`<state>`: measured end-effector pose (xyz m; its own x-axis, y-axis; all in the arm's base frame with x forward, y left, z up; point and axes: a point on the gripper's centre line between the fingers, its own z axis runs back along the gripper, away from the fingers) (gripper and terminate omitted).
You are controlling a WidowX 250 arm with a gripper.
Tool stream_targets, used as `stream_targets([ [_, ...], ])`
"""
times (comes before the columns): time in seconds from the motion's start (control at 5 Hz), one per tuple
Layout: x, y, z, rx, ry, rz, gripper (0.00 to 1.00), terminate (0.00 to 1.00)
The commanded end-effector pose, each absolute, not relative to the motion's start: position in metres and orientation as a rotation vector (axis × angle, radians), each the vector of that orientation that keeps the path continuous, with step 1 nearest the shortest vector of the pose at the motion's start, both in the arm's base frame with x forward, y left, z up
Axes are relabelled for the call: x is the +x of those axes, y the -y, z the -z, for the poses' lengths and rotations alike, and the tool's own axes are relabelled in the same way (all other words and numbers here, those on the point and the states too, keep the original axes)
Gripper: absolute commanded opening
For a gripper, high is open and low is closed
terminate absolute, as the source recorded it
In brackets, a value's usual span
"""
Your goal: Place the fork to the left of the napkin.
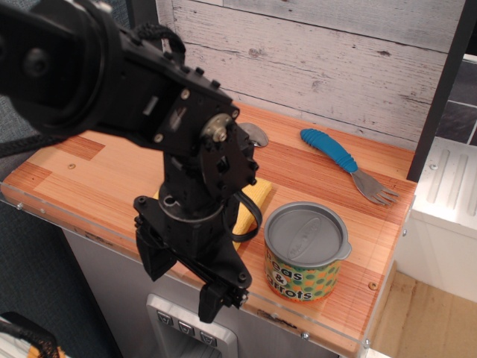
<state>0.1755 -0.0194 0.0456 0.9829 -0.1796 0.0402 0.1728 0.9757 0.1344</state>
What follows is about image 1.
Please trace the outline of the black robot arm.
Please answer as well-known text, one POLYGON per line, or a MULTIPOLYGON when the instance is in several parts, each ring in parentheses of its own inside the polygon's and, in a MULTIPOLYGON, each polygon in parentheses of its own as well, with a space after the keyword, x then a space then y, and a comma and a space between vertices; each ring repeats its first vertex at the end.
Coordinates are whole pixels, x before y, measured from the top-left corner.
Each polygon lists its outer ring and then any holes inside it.
POLYGON ((1 6, 1 93, 37 135, 1 146, 9 156, 87 130, 163 153, 158 198, 133 203, 136 244, 156 280, 182 263, 202 281, 198 315, 212 322, 240 307, 252 277, 236 252, 239 207, 260 221, 245 195, 258 164, 239 109, 202 69, 185 64, 182 40, 162 25, 118 26, 105 4, 40 1, 1 6))

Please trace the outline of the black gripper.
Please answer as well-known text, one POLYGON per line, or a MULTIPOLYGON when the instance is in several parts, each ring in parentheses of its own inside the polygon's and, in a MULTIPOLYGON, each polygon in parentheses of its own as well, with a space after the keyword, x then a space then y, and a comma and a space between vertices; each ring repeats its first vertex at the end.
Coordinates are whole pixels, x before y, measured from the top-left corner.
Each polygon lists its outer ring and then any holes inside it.
POLYGON ((212 323, 225 306, 240 307, 248 296, 250 272, 236 251, 230 229, 224 223, 224 209, 215 207, 198 219, 187 219, 178 205, 139 196, 136 245, 143 267, 152 281, 161 278, 177 262, 197 275, 200 290, 198 317, 212 323))

